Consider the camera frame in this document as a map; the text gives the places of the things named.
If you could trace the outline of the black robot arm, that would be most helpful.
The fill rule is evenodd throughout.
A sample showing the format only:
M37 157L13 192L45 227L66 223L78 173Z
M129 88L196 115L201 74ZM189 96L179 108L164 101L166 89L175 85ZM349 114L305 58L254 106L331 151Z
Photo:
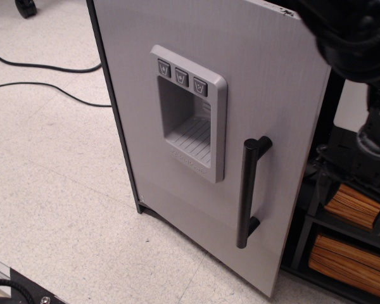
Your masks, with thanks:
M380 1L292 1L321 56L341 77L367 84L365 124L352 174L380 189Z

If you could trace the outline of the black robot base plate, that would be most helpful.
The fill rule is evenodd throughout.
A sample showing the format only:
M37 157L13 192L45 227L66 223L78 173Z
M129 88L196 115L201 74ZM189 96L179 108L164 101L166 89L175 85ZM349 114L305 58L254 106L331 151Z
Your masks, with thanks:
M48 297L50 299L50 303L58 303L65 304L61 298L43 288L41 285L35 283L30 280L28 277L25 277L23 274L18 271L10 268L10 279L21 284L33 297L35 303L40 303L43 297Z

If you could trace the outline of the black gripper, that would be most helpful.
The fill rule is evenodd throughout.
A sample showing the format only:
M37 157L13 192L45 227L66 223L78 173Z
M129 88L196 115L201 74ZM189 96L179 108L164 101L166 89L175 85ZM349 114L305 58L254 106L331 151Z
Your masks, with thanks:
M367 156L357 147L355 132L333 127L327 144L317 146L319 175L316 197L326 206L341 184L346 184L380 203L380 159ZM380 236L380 212L372 235Z

